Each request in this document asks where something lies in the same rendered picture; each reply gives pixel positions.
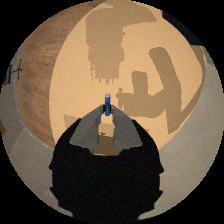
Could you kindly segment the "blue aaa battery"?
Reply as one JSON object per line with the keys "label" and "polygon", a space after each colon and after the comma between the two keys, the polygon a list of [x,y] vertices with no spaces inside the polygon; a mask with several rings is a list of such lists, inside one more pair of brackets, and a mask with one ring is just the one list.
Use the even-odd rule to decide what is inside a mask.
{"label": "blue aaa battery", "polygon": [[105,94],[105,116],[110,116],[110,94]]}

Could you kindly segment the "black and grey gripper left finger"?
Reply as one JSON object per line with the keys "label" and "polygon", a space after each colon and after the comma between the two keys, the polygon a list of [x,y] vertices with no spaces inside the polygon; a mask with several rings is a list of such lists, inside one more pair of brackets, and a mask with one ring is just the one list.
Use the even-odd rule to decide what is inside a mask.
{"label": "black and grey gripper left finger", "polygon": [[105,112],[102,104],[82,118],[76,120],[58,139],[53,152],[53,158],[49,169],[53,171],[55,164],[64,156],[74,153],[82,153],[83,148],[89,148],[94,154],[95,148],[99,146],[98,126],[101,116]]}

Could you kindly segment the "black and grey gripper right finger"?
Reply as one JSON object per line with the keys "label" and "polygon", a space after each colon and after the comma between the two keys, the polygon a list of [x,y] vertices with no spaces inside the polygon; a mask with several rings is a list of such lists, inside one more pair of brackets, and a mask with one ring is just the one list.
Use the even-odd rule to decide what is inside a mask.
{"label": "black and grey gripper right finger", "polygon": [[159,151],[149,133],[135,120],[131,119],[114,105],[110,105],[110,114],[113,116],[113,146],[118,154],[128,149],[129,155],[137,155],[151,161],[158,169],[159,174],[164,172],[160,162]]}

